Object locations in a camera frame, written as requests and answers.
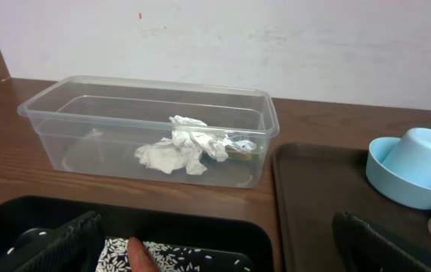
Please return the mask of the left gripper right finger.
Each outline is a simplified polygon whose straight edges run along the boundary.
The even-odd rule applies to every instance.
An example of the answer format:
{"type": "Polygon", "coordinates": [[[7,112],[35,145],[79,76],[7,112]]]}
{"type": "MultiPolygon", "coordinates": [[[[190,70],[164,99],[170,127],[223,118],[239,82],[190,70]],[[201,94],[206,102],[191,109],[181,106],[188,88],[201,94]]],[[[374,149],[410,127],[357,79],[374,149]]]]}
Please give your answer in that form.
{"type": "Polygon", "coordinates": [[[430,250],[351,212],[335,213],[332,231],[347,271],[431,272],[430,250]]]}

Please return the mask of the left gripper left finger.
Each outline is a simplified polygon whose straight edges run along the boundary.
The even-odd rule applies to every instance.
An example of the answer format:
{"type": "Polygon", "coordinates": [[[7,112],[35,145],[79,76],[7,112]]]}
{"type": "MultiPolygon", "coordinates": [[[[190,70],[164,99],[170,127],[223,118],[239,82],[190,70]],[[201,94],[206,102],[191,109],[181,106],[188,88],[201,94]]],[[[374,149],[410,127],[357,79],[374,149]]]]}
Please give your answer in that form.
{"type": "Polygon", "coordinates": [[[55,228],[22,233],[0,255],[0,272],[89,272],[105,246],[101,215],[86,212],[55,228]]]}

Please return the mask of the orange carrot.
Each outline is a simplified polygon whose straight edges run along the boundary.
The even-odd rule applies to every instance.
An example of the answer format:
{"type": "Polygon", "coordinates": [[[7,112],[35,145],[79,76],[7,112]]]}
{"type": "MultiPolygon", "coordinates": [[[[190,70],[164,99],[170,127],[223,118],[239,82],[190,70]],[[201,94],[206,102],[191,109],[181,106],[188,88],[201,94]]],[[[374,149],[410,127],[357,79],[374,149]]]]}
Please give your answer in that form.
{"type": "Polygon", "coordinates": [[[129,238],[127,254],[132,272],[158,272],[157,266],[148,254],[143,243],[137,238],[129,238]]]}

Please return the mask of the green snack wrapper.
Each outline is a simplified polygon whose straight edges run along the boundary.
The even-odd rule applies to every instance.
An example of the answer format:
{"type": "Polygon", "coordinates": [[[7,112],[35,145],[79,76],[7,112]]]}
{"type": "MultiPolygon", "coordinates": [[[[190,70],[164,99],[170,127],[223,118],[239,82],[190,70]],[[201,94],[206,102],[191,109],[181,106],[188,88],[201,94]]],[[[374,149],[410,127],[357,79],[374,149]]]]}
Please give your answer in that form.
{"type": "Polygon", "coordinates": [[[223,143],[225,151],[231,159],[253,161],[259,156],[257,144],[247,138],[228,138],[223,143]]]}

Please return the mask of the white tissue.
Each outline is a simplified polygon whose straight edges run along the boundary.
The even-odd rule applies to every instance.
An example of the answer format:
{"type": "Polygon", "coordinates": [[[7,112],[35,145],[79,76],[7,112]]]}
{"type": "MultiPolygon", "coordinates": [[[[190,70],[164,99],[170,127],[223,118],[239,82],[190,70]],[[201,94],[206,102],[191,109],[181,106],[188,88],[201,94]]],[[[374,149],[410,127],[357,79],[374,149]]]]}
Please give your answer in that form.
{"type": "Polygon", "coordinates": [[[188,175],[202,175],[207,170],[200,162],[204,153],[217,162],[228,158],[227,139],[226,135],[175,128],[171,138],[162,138],[155,144],[139,147],[134,156],[146,168],[168,175],[181,168],[188,175]]]}

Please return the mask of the white rice pile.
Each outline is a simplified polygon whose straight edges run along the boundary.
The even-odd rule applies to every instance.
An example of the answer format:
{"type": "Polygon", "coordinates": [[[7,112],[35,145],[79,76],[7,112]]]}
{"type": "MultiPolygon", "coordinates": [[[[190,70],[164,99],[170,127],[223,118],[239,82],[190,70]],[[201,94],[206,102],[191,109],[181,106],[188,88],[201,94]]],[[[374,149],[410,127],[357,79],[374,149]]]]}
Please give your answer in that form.
{"type": "MultiPolygon", "coordinates": [[[[94,271],[132,271],[127,254],[127,239],[107,238],[94,271]]],[[[158,271],[254,271],[246,255],[172,244],[142,242],[158,271]]]]}

